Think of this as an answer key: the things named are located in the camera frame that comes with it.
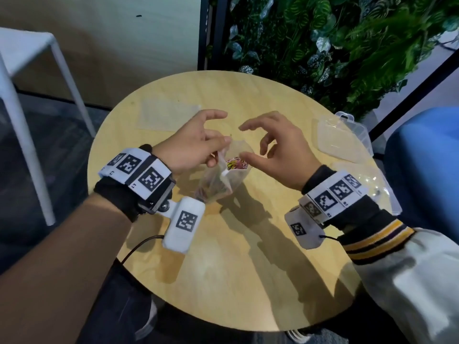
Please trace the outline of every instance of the round wooden table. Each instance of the round wooden table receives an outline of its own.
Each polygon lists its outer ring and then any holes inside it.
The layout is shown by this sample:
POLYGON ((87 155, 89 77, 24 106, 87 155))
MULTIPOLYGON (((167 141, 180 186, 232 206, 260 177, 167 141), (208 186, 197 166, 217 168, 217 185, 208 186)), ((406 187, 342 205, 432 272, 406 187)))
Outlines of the round wooden table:
MULTIPOLYGON (((226 119, 208 121, 206 127, 246 140, 256 152, 264 132, 238 130, 248 118, 278 110, 310 143, 313 119, 335 118, 306 95, 254 75, 196 71, 165 77, 127 96, 103 122, 89 155, 90 192, 99 179, 97 172, 120 150, 154 145, 172 134, 137 128, 142 100, 155 98, 227 111, 226 119)), ((337 161, 315 148, 313 152, 324 164, 337 161)), ((366 165, 376 167, 370 155, 366 165)), ((191 196, 201 173, 198 168, 178 177, 173 199, 191 196)), ((350 306, 360 280, 338 242, 326 239, 317 249, 300 248, 284 221, 300 196, 252 169, 235 194, 207 205, 188 254, 164 249, 161 241, 152 240, 124 266, 154 294, 211 323, 250 331, 316 324, 350 306)), ((382 206, 390 209, 387 199, 382 206)), ((160 215, 141 216, 118 259, 146 237, 164 234, 168 224, 160 215)), ((325 233, 341 234, 334 227, 325 233)))

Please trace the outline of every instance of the right hand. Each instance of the right hand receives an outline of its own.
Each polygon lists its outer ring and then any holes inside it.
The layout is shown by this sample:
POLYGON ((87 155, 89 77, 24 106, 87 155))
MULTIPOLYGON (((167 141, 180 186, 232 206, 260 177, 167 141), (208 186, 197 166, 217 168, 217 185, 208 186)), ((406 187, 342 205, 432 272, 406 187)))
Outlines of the right hand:
POLYGON ((322 165, 311 151, 300 128, 278 111, 265 113, 245 121, 239 129, 263 128, 267 134, 260 141, 260 154, 242 152, 240 157, 252 167, 279 181, 286 187, 301 191, 307 180, 322 165), (268 152, 268 146, 274 144, 268 152))

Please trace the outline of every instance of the sleeve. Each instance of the sleeve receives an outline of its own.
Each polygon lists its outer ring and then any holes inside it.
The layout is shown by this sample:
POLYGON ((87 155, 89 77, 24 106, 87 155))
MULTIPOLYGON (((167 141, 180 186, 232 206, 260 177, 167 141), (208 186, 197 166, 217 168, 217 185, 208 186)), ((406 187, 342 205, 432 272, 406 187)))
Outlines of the sleeve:
MULTIPOLYGON (((302 192, 333 174, 319 168, 302 192)), ((459 246, 436 231, 410 228, 370 197, 327 222, 346 232, 338 238, 362 283, 411 343, 457 343, 459 246)))

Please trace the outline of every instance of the forearm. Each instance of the forearm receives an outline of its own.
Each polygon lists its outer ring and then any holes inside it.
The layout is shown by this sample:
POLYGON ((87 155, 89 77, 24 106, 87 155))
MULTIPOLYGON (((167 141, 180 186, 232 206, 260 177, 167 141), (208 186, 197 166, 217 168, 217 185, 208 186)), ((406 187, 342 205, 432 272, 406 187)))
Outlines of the forearm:
POLYGON ((91 195, 0 277, 0 342, 74 343, 130 226, 91 195))
MULTIPOLYGON (((313 188, 333 171, 322 169, 313 188)), ((329 222, 376 303, 413 343, 448 343, 459 330, 459 246, 444 235, 406 227, 365 196, 329 222)))

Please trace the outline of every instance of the artificial plant wall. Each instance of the artificial plant wall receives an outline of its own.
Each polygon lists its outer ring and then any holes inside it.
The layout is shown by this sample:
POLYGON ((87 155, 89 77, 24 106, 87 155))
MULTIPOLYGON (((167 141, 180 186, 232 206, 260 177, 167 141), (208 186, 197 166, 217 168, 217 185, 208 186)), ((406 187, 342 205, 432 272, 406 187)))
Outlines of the artificial plant wall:
POLYGON ((459 27, 459 0, 231 0, 224 68, 357 118, 459 27))

